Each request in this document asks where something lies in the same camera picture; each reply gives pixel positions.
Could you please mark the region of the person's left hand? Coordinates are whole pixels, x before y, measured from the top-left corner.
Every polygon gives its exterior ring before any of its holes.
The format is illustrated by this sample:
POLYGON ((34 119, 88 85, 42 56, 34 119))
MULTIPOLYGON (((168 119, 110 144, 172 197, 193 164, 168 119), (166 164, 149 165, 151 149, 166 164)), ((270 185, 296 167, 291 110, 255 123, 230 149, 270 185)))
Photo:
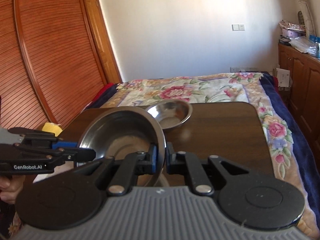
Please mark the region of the person's left hand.
POLYGON ((23 183, 25 176, 13 176, 11 179, 6 176, 1 176, 0 187, 1 187, 1 201, 7 204, 15 204, 18 194, 23 189, 23 183))

